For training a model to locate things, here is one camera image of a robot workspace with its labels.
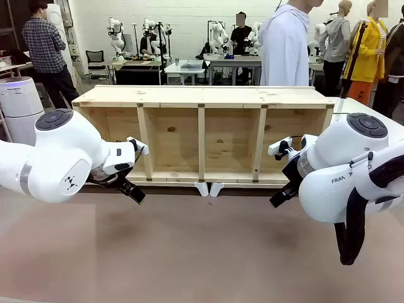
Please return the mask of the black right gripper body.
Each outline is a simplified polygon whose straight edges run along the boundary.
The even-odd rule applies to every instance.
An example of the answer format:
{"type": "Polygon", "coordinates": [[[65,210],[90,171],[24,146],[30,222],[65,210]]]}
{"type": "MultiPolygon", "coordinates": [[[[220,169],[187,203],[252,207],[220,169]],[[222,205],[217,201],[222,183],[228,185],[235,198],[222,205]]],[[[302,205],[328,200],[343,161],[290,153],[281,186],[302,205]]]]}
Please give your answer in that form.
{"type": "Polygon", "coordinates": [[[300,154],[296,154],[291,158],[286,166],[283,168],[282,173],[287,177],[289,182],[282,187],[282,191],[298,191],[299,186],[303,180],[297,169],[297,162],[300,158],[300,154]]]}

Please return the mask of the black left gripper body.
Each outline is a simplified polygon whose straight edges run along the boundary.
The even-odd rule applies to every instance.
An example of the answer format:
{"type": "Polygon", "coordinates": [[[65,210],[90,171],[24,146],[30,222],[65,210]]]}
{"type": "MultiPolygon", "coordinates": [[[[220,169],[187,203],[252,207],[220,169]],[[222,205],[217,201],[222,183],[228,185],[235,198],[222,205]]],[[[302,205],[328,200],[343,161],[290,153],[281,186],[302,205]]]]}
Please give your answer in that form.
{"type": "Polygon", "coordinates": [[[126,176],[132,171],[133,167],[128,163],[120,163],[117,164],[116,167],[118,171],[114,172],[112,175],[106,175],[106,173],[101,173],[101,171],[97,173],[94,172],[88,176],[86,181],[104,188],[134,189],[135,185],[126,179],[126,176]]]}

